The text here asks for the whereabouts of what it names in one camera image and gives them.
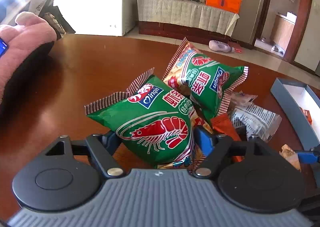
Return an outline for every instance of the brown door frame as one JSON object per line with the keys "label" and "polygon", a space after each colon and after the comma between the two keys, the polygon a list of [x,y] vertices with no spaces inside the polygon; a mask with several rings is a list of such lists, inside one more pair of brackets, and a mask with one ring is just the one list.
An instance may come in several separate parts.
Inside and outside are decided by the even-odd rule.
{"label": "brown door frame", "polygon": [[[270,0],[263,1],[262,11],[261,11],[257,31],[255,34],[255,38],[253,39],[252,47],[254,47],[256,39],[260,38],[262,35],[263,27],[266,22],[267,13],[269,10],[269,4],[270,4]],[[307,27],[311,5],[312,5],[312,0],[300,0],[296,24],[293,28],[287,50],[283,57],[284,61],[289,62],[293,65],[295,65],[294,59],[297,55],[304,32]]]}

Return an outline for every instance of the doorway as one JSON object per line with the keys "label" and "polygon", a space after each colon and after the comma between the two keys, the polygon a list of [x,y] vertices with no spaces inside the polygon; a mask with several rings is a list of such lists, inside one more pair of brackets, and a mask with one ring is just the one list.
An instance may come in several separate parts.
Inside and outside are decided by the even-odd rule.
{"label": "doorway", "polygon": [[312,0],[264,0],[254,48],[296,65],[311,4]]}

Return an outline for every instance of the shrimp chips bag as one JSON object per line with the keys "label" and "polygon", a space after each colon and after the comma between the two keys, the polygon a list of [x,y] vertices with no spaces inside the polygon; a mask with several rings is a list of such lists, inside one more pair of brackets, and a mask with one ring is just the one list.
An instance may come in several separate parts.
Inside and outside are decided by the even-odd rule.
{"label": "shrimp chips bag", "polygon": [[233,89],[247,75],[247,66],[230,67],[212,60],[184,38],[162,79],[179,93],[190,95],[210,121],[227,112]]}
{"label": "shrimp chips bag", "polygon": [[144,161],[161,168],[189,167],[196,153],[192,127],[212,130],[192,102],[154,76],[153,70],[133,81],[127,92],[85,106],[86,115],[113,130]]}

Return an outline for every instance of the smartphone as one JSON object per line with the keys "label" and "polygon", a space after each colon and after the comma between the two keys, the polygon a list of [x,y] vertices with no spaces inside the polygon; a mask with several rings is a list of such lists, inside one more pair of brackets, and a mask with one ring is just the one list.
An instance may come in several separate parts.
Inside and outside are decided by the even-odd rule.
{"label": "smartphone", "polygon": [[2,38],[0,38],[0,58],[7,51],[8,48],[9,45]]}

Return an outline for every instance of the silver bolt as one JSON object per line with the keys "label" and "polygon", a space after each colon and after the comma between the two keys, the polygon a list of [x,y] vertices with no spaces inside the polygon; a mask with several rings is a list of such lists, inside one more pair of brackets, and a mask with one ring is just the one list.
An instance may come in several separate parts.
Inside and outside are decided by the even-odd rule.
{"label": "silver bolt", "polygon": [[123,170],[118,167],[112,167],[108,169],[107,173],[108,175],[111,175],[111,176],[119,176],[123,174]]}
{"label": "silver bolt", "polygon": [[207,176],[211,174],[211,170],[206,167],[201,167],[196,170],[198,176]]}

